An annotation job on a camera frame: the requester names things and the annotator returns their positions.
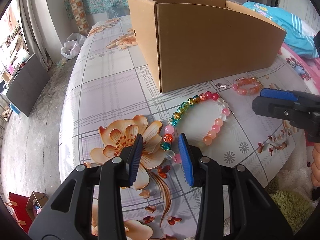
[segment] floral bedsheet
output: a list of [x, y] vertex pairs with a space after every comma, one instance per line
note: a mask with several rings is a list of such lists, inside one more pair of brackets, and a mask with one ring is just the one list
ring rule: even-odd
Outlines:
[[[97, 23], [77, 58], [65, 96], [59, 137], [61, 181], [80, 163], [97, 165], [118, 155], [117, 143], [124, 142], [123, 135], [129, 145], [136, 133], [142, 133], [145, 150], [137, 182], [132, 188], [121, 189], [127, 236], [133, 240], [194, 236], [201, 189], [186, 183], [181, 164], [164, 159], [159, 135], [164, 134], [163, 127], [182, 102], [206, 91], [218, 92], [232, 114], [203, 154], [221, 165], [245, 165], [266, 186], [290, 156], [302, 131], [281, 120], [256, 116], [251, 106], [257, 95], [239, 96], [231, 84], [234, 79], [255, 76], [264, 87], [310, 91], [305, 81], [310, 81], [311, 74], [302, 71], [288, 50], [287, 55], [281, 51], [282, 55], [267, 69], [160, 94], [132, 33], [130, 16]], [[220, 88], [217, 83], [227, 88]], [[180, 121], [174, 137], [184, 132], [190, 144], [197, 144], [210, 130], [219, 109], [213, 101], [193, 108]], [[128, 132], [133, 126], [138, 128]], [[179, 152], [175, 141], [172, 149]], [[224, 206], [228, 217], [225, 187]], [[93, 217], [93, 234], [97, 233], [96, 226]]]

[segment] white plastic bag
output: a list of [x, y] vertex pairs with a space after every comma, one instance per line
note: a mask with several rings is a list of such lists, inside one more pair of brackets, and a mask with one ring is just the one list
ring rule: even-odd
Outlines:
[[79, 45], [82, 47], [82, 45], [84, 44], [86, 37], [81, 35], [80, 33], [72, 33], [69, 38], [67, 38], [67, 41], [77, 41], [79, 43]]
[[61, 48], [61, 55], [67, 59], [72, 59], [80, 53], [81, 46], [77, 41], [66, 41]]

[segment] floor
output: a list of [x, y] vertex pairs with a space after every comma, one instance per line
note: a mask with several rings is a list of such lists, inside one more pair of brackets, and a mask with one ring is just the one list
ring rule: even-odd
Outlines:
[[49, 197], [60, 185], [58, 141], [63, 101], [76, 57], [49, 70], [51, 79], [29, 117], [12, 113], [3, 132], [1, 180], [8, 192], [29, 196], [32, 191]]

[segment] pink beaded bracelet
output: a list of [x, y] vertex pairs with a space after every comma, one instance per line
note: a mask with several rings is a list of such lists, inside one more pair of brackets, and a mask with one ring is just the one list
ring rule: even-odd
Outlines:
[[163, 136], [163, 142], [161, 143], [160, 147], [164, 151], [167, 151], [166, 158], [168, 160], [174, 159], [174, 161], [177, 163], [180, 163], [181, 161], [180, 155], [175, 154], [172, 150], [170, 150], [171, 143], [173, 141], [172, 134], [174, 133], [174, 127], [177, 126], [182, 115], [184, 115], [190, 107], [208, 99], [212, 99], [221, 105], [221, 114], [214, 121], [212, 129], [203, 138], [204, 144], [210, 145], [212, 140], [217, 136], [217, 133], [220, 131], [220, 127], [223, 125], [223, 122], [226, 120], [227, 116], [230, 115], [228, 103], [224, 102], [218, 93], [211, 93], [210, 91], [200, 94], [199, 96], [195, 95], [193, 98], [189, 98], [187, 102], [183, 102], [181, 106], [178, 107], [177, 112], [172, 114], [172, 118], [168, 121], [168, 125], [164, 128], [165, 135]]
[[[254, 85], [254, 87], [249, 88], [249, 89], [240, 88], [243, 85], [249, 85], [249, 84]], [[243, 96], [245, 96], [245, 95], [253, 95], [253, 94], [258, 93], [260, 91], [260, 89], [263, 89], [263, 85], [255, 77], [240, 78], [240, 79], [234, 80], [234, 82], [232, 84], [232, 89], [235, 90], [238, 95], [243, 95]]]

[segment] cardboard box on floor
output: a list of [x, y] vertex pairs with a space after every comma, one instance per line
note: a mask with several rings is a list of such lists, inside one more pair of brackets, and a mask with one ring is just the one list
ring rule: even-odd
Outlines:
[[132, 27], [161, 93], [270, 67], [286, 32], [226, 0], [128, 0]]
[[31, 196], [30, 196], [28, 203], [26, 205], [26, 211], [32, 221], [36, 218], [34, 208], [33, 208], [34, 201], [37, 202], [38, 206], [43, 208], [44, 204], [46, 204], [48, 201], [48, 197], [45, 193], [40, 193], [40, 192], [36, 192], [36, 191], [33, 191], [31, 193]]

